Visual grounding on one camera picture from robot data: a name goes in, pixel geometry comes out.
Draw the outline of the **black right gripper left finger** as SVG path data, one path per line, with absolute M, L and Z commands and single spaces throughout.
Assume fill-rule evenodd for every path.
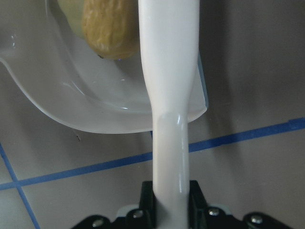
M 156 228 L 156 198 L 153 192 L 153 182 L 144 181 L 141 187 L 139 208 L 147 212 L 149 222 L 153 229 Z

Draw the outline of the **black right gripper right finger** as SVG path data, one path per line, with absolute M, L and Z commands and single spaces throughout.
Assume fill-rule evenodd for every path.
M 188 221 L 191 229 L 205 229 L 206 200 L 196 180 L 190 181 Z

